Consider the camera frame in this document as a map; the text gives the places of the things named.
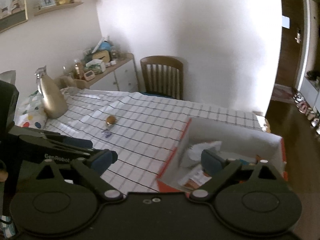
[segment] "brown ball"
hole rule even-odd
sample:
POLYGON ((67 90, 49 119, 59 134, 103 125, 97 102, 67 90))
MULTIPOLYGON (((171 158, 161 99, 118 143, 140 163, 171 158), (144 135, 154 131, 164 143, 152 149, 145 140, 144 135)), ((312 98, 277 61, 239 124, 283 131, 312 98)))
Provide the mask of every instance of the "brown ball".
POLYGON ((111 125, 115 124, 116 121, 117 121, 117 119, 114 115, 109 115, 106 120, 107 124, 111 124, 111 125))

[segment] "gold bottle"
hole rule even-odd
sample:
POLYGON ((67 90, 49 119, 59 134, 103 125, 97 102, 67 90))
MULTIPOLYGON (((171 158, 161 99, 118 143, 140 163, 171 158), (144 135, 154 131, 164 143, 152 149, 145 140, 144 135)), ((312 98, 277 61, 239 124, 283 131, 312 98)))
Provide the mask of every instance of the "gold bottle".
POLYGON ((38 68, 35 75, 37 76, 38 91, 43 96, 42 104, 45 113, 50 119, 59 118, 68 110, 64 96, 54 81, 47 75, 47 66, 38 68))

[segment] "wooden floor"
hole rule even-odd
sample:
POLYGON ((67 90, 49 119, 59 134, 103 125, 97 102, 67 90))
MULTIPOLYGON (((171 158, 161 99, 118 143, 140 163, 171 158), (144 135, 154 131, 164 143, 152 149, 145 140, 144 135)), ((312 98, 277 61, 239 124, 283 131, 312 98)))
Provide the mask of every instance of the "wooden floor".
POLYGON ((302 240, 320 238, 320 141, 294 104, 271 101, 266 115, 271 132, 284 138, 289 184, 302 202, 295 233, 302 240))

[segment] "door lock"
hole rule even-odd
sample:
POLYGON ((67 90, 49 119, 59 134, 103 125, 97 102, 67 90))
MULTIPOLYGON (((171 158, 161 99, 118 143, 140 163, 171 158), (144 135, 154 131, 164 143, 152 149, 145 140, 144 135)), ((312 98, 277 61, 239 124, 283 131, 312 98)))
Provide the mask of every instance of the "door lock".
POLYGON ((301 30, 299 28, 297 29, 297 37, 294 39, 297 41, 298 44, 301 43, 301 30))

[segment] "white checkered bedsheet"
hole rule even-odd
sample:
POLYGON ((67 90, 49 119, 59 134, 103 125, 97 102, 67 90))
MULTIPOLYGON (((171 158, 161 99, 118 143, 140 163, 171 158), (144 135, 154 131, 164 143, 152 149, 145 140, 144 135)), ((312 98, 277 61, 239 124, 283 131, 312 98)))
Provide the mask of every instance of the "white checkered bedsheet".
POLYGON ((118 161, 101 176, 124 194, 129 191, 157 192, 156 175, 178 144, 182 128, 190 116, 214 119, 261 130, 255 114, 214 105, 138 92, 81 90, 67 99, 69 110, 45 129, 75 138, 88 139, 96 149, 118 153, 118 161), (106 118, 118 119, 105 138, 106 118))

